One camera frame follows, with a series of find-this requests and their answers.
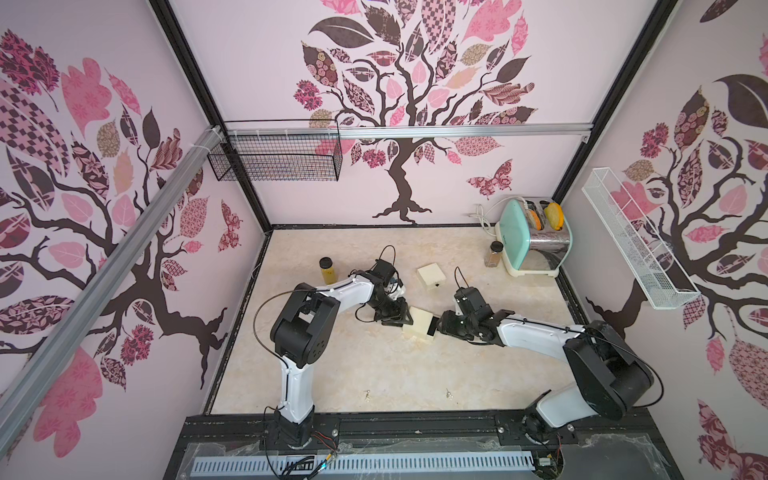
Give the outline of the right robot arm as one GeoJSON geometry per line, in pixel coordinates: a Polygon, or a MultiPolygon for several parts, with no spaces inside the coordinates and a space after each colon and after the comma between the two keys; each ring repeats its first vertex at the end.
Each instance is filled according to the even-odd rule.
{"type": "Polygon", "coordinates": [[[454,308],[443,312],[436,330],[475,346],[522,348],[568,365],[574,382],[539,395],[524,410],[524,428],[539,442],[577,420],[622,419],[655,382],[655,371],[608,323],[556,325],[495,311],[474,287],[456,291],[454,308]]]}

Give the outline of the cream drawer jewelry box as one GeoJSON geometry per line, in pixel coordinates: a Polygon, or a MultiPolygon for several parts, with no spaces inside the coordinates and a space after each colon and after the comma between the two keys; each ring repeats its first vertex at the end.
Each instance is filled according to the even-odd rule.
{"type": "Polygon", "coordinates": [[[417,270],[417,275],[428,291],[436,290],[446,282],[446,275],[437,263],[431,263],[417,270]]]}

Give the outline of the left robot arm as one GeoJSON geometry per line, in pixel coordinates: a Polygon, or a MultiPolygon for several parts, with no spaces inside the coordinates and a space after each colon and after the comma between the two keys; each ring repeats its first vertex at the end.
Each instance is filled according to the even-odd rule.
{"type": "Polygon", "coordinates": [[[383,259],[369,270],[357,270],[334,284],[298,284],[270,331],[281,364],[282,397],[277,407],[280,434],[292,447],[310,442],[315,403],[314,364],[324,353],[339,313],[361,306],[374,311],[385,326],[411,325],[405,286],[395,266],[383,259]]]}

